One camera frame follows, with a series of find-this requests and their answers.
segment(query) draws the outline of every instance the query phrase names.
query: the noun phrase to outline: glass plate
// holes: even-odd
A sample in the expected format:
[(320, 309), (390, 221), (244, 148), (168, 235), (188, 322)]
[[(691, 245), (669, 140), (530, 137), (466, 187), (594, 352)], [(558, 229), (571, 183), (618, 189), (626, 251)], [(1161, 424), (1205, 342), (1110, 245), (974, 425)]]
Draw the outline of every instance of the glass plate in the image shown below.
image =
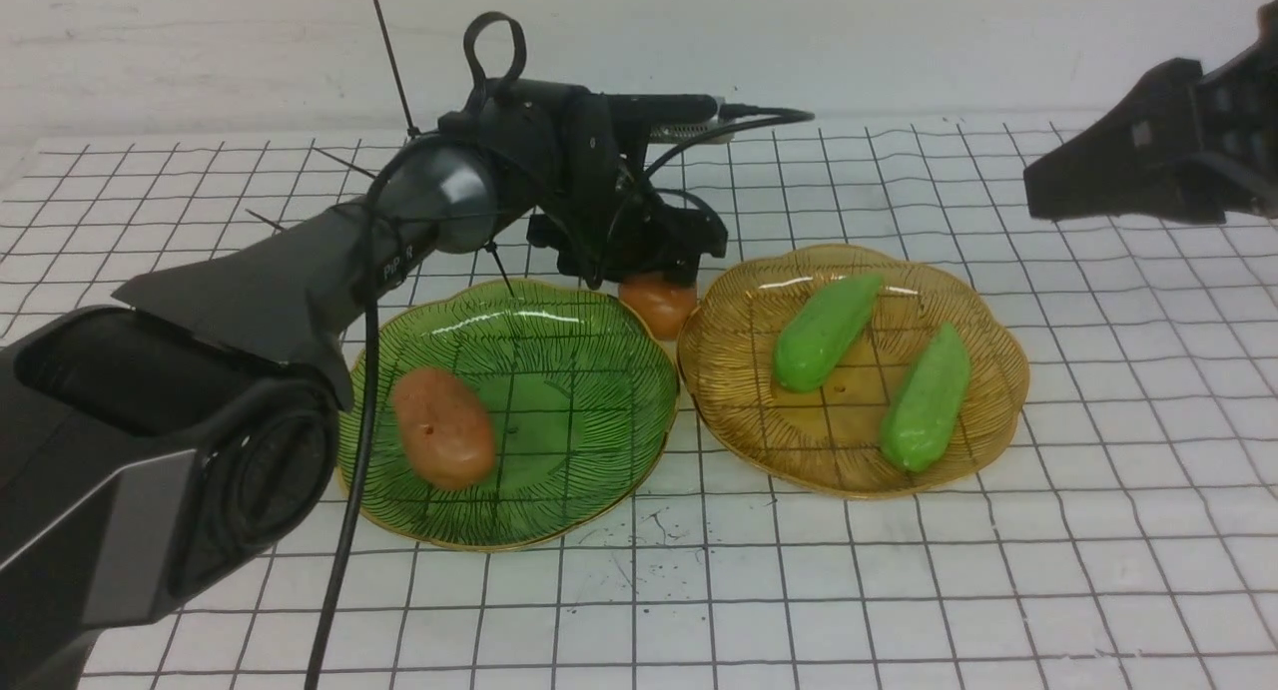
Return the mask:
[[(772, 379), (772, 349), (813, 290), (881, 272), (866, 331), (820, 390)], [(973, 373), (946, 455), (923, 473), (883, 459), (878, 431), (906, 371), (942, 322), (953, 322)], [(725, 447), (767, 473), (826, 493), (891, 497), (955, 482), (1011, 443), (1029, 394), (1029, 362), (971, 286), (950, 272), (845, 244), (739, 263), (709, 286), (679, 337), (680, 373)]]
[[(422, 304), (382, 327), (378, 411), (363, 511), (432, 544), (496, 551), (555, 538), (634, 491), (657, 464), (679, 402), (670, 354), (639, 317), (592, 290), (489, 281)], [(464, 491), (440, 491), (404, 456), (389, 395), (413, 368), (447, 368), (492, 418), (497, 469)], [(349, 488), (357, 405), (340, 420), (337, 478)]]

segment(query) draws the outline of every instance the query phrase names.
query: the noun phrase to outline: white wall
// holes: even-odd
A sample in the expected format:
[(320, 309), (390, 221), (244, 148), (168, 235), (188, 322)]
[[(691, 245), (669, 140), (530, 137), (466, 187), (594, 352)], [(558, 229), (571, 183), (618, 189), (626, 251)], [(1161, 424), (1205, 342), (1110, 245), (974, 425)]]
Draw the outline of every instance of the white wall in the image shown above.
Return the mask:
[[(1109, 107), (1166, 57), (1209, 66), (1265, 0), (383, 0), (422, 125), (501, 9), (528, 74), (818, 112)], [(0, 0), (0, 139), (394, 126), (369, 0)], [(505, 61), (505, 47), (489, 56)]]

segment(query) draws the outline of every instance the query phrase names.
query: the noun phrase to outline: green plate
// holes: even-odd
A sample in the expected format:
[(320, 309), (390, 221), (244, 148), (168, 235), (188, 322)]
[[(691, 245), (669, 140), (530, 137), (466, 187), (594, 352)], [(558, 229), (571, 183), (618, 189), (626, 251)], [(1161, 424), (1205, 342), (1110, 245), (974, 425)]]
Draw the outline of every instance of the green plate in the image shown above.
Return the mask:
[[(394, 533), (461, 549), (555, 538), (617, 505), (661, 457), (679, 374), (648, 327), (612, 295), (515, 280), (472, 286), (382, 327), (377, 427), (363, 511)], [(492, 418), (497, 468), (464, 491), (413, 473), (390, 391), (413, 368), (447, 368)], [(340, 422), (337, 479), (349, 488), (357, 405)]]

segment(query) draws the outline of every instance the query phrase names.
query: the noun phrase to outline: cucumber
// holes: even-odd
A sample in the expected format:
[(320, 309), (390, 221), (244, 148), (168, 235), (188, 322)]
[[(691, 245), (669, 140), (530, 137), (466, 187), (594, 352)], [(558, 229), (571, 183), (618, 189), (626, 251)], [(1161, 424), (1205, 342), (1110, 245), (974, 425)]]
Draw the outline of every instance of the cucumber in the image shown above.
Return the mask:
[(820, 388), (874, 313), (883, 277), (845, 276), (820, 286), (781, 330), (772, 349), (772, 374), (795, 394)]
[(879, 427), (883, 456), (907, 473), (923, 473), (944, 455), (971, 382), (971, 358), (958, 331), (944, 322), (915, 359)]

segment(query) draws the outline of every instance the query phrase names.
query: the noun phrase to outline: white grid paper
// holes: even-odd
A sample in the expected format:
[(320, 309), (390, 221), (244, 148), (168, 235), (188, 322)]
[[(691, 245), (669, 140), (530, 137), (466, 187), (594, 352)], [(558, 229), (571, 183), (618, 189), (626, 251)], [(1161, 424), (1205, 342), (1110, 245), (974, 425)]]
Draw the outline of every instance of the white grid paper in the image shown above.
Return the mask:
[[(323, 686), (1259, 689), (1278, 677), (1278, 229), (1033, 221), (1024, 164), (1085, 121), (822, 123), (658, 174), (725, 216), (723, 267), (849, 240), (970, 281), (1033, 362), (1013, 446), (912, 498), (808, 493), (739, 461), (686, 397), (634, 498), (492, 556), (366, 523)], [(0, 207), (9, 344), (152, 267), (231, 253), (367, 180), (397, 134), (51, 141)], [(565, 284), (502, 234), (507, 270)], [(497, 277), (433, 257), (399, 308)], [(346, 336), (354, 359), (362, 322)], [(110, 631), (86, 690), (300, 687), (336, 491), (160, 624)]]

